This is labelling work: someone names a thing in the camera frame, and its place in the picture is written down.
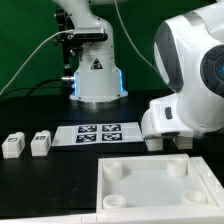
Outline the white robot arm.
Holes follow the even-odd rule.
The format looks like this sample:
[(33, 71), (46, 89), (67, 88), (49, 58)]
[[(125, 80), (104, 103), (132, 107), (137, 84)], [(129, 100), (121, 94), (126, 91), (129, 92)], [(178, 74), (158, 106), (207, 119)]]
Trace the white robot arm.
[[(70, 17), (79, 41), (71, 98), (106, 104), (127, 95), (114, 62), (113, 29), (92, 5), (124, 0), (53, 0)], [(164, 21), (153, 42), (156, 67), (169, 96), (150, 102), (141, 127), (146, 139), (194, 137), (224, 128), (224, 0)]]

